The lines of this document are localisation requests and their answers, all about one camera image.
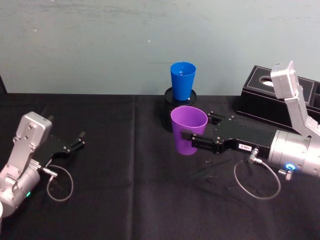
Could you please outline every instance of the cable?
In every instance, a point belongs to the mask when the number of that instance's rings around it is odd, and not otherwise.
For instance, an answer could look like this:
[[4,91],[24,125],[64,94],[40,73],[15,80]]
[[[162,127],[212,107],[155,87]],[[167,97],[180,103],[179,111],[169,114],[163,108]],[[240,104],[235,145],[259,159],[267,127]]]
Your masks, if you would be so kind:
[[281,190],[281,183],[280,183],[280,180],[278,178],[278,176],[276,175],[276,173],[267,165],[265,164],[264,162],[261,162],[262,165],[264,165],[275,177],[276,181],[277,181],[277,184],[278,184],[278,190],[276,191],[275,194],[273,194],[272,196],[267,196],[267,197],[261,197],[261,196],[256,196],[254,194],[252,194],[251,192],[249,192],[247,189],[245,189],[244,186],[242,186],[242,184],[239,182],[238,178],[237,178],[237,174],[236,174],[236,169],[237,169],[237,166],[239,163],[243,163],[243,161],[240,161],[238,162],[235,166],[234,166],[234,169],[233,169],[233,173],[234,173],[234,177],[235,177],[235,180],[236,182],[239,184],[239,186],[249,195],[251,195],[252,197],[256,198],[256,199],[259,199],[259,200],[270,200],[270,199],[273,199],[275,198],[279,193],[280,193],[280,190]]
[[64,169],[64,168],[61,167],[61,166],[49,165],[48,167],[54,167],[54,168],[58,168],[58,169],[61,169],[61,170],[65,171],[66,174],[68,174],[68,176],[70,177],[70,180],[71,180],[71,191],[70,191],[70,194],[69,194],[66,198],[57,199],[57,198],[53,197],[53,196],[50,194],[50,192],[49,192],[49,186],[50,186],[50,183],[51,183],[51,181],[52,181],[52,179],[53,179],[53,177],[51,177],[50,180],[49,180],[49,182],[48,182],[48,184],[47,184],[47,186],[46,186],[46,192],[48,193],[49,197],[52,198],[53,200],[57,201],[57,202],[64,202],[64,201],[68,200],[68,199],[71,197],[71,195],[72,195],[72,193],[73,193],[73,191],[74,191],[74,180],[72,179],[71,174],[70,174],[66,169]]

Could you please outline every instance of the led light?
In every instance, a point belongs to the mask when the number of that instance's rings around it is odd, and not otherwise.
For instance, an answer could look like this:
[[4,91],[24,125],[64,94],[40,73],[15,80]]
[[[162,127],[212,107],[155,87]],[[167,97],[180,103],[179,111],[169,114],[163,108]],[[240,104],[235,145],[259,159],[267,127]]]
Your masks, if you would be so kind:
[[290,164],[290,163],[285,165],[285,168],[289,169],[289,170],[295,170],[296,169],[296,167],[294,165]]

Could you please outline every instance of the white label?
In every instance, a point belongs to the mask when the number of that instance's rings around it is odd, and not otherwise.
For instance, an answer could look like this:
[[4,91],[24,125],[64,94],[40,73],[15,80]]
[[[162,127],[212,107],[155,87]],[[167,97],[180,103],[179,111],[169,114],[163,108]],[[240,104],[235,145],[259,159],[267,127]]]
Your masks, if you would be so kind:
[[246,150],[246,151],[249,151],[249,152],[251,152],[251,150],[252,150],[251,146],[243,145],[243,144],[240,144],[240,143],[239,143],[239,148],[243,149],[243,150]]

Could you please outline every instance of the black table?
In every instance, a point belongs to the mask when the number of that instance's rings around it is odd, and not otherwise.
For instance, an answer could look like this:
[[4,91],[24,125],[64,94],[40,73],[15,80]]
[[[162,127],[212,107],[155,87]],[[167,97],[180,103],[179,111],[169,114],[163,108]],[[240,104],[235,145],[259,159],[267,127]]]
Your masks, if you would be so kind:
[[[205,112],[235,115],[237,96],[199,96]],[[57,159],[74,180],[72,197],[51,200],[43,176],[29,198],[2,220],[1,239],[320,239],[319,180],[281,178],[268,201],[237,185],[234,165],[248,155],[176,153],[159,117],[163,96],[0,95],[0,167],[8,161],[19,121],[34,111],[54,116],[52,133],[71,142],[85,131],[86,146],[74,159]],[[260,129],[273,126],[237,116]],[[242,164],[239,179],[257,195],[277,189],[258,166]]]

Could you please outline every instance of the black stand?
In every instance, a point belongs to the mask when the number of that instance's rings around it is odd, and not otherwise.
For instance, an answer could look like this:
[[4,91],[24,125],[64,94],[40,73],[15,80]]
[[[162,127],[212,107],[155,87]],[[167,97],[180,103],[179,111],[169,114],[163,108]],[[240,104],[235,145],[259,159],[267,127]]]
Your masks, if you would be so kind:
[[171,111],[180,106],[192,106],[197,100],[195,91],[191,91],[190,98],[186,101],[177,101],[174,98],[172,87],[164,93],[164,108],[161,113],[162,126],[169,132],[172,132]]

